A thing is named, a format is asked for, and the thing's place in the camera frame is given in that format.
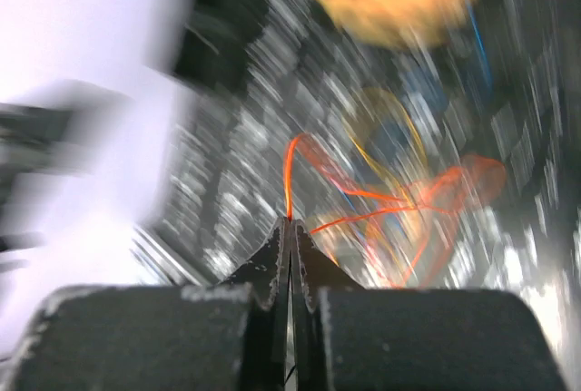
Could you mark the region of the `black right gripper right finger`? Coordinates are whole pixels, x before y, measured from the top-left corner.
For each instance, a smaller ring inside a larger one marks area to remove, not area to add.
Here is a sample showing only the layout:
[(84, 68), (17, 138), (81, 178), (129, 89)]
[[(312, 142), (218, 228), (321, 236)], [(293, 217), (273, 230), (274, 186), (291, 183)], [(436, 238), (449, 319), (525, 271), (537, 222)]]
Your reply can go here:
[(300, 220), (290, 224), (290, 270), (297, 388), (325, 390), (320, 290), (361, 290), (362, 286), (320, 251)]

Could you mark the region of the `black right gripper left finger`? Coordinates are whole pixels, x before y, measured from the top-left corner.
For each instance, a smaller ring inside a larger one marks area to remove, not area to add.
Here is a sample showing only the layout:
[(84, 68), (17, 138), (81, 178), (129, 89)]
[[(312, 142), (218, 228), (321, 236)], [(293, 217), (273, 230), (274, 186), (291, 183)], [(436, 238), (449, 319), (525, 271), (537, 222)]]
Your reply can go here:
[(282, 390), (286, 380), (291, 249), (290, 223), (275, 220), (265, 240), (223, 286), (251, 288), (252, 306), (243, 333), (240, 390)]

